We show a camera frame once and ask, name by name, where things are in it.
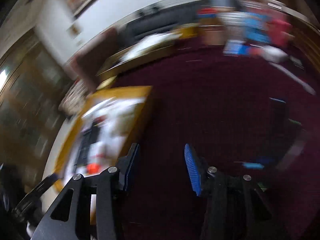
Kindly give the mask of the black marker blue cap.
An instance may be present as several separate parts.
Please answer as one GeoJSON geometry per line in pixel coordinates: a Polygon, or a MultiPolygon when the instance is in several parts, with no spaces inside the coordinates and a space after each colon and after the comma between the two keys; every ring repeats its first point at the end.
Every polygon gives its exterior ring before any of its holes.
{"type": "Polygon", "coordinates": [[[284,156],[287,140],[287,103],[277,98],[269,98],[271,105],[270,127],[257,155],[242,166],[246,169],[263,170],[280,161],[284,156]]]}

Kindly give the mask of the brown cardboard box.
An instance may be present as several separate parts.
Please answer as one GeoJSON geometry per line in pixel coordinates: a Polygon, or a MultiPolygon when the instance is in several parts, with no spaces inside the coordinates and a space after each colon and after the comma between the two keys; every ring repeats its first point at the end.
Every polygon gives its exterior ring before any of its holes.
{"type": "Polygon", "coordinates": [[[146,36],[136,44],[123,49],[106,59],[103,66],[97,72],[97,76],[110,72],[116,67],[120,67],[132,60],[146,56],[151,52],[172,46],[181,36],[182,34],[179,34],[176,31],[146,36]]]}

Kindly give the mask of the wooden glass cabinet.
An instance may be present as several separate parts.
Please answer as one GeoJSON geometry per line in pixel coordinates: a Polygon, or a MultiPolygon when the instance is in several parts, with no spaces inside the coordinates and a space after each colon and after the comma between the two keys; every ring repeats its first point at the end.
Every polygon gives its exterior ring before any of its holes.
{"type": "Polygon", "coordinates": [[[71,85],[33,30],[1,57],[1,163],[16,167],[27,188],[42,179],[71,85]]]}

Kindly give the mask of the orange toothpick jar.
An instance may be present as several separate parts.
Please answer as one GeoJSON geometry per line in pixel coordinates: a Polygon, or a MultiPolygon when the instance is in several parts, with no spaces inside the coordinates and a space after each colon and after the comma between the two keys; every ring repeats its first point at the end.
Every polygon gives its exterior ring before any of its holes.
{"type": "Polygon", "coordinates": [[[199,33],[202,42],[207,46],[222,46],[225,44],[225,26],[214,8],[202,8],[197,12],[199,33]]]}

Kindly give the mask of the maroon velvet tablecloth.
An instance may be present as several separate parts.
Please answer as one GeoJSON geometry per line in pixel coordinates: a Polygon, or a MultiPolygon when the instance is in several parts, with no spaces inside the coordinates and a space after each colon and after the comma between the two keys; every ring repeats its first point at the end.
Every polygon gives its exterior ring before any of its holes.
{"type": "Polygon", "coordinates": [[[219,171],[246,172],[273,125],[272,99],[306,131],[283,171],[249,170],[267,186],[272,217],[254,239],[319,239],[319,94],[263,59],[223,55],[190,41],[170,57],[120,74],[114,87],[151,86],[152,108],[139,141],[127,197],[125,239],[200,239],[204,202],[191,188],[184,146],[219,171]]]}

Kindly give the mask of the black leather sofa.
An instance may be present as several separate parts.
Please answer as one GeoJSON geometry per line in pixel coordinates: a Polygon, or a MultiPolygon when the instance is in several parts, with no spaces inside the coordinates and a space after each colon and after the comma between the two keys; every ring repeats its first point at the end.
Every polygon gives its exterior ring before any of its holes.
{"type": "Polygon", "coordinates": [[[146,36],[165,33],[180,25],[195,23],[197,12],[209,6],[209,0],[200,0],[141,16],[119,29],[120,45],[123,48],[130,47],[146,36]]]}

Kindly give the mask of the white utility knife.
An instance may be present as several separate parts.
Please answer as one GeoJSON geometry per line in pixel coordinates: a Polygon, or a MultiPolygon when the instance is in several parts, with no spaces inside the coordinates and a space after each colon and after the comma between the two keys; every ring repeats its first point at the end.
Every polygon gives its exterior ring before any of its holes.
{"type": "Polygon", "coordinates": [[[295,76],[295,74],[293,74],[292,72],[290,72],[289,70],[287,70],[283,66],[276,64],[276,63],[273,63],[273,62],[270,62],[269,64],[272,65],[273,67],[277,68],[279,71],[283,72],[285,75],[290,77],[296,83],[300,84],[304,88],[304,90],[307,91],[308,93],[310,93],[311,95],[316,95],[316,91],[309,84],[307,84],[306,82],[304,82],[303,80],[301,80],[300,78],[295,76]]]}

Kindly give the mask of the white power adapter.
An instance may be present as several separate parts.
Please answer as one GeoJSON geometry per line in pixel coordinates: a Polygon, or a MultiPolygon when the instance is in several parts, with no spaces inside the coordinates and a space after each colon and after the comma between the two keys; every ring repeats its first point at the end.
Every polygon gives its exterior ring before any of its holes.
{"type": "Polygon", "coordinates": [[[266,61],[272,63],[281,63],[288,58],[287,53],[273,46],[264,46],[261,55],[266,61]]]}

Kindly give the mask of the yellow taped white tray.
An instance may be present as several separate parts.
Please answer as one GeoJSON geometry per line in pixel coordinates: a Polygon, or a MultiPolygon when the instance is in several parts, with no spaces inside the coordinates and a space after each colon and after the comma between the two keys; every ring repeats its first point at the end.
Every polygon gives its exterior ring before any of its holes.
{"type": "Polygon", "coordinates": [[[96,176],[127,155],[150,114],[151,86],[102,89],[90,95],[57,156],[57,193],[73,175],[96,176]]]}

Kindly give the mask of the gold foil packet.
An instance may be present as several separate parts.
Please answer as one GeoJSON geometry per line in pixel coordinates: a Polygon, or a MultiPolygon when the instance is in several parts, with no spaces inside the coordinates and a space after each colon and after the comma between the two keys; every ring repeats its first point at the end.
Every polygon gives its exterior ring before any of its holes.
{"type": "Polygon", "coordinates": [[[180,25],[173,30],[174,34],[178,35],[180,40],[198,37],[199,25],[198,24],[184,24],[180,25]]]}

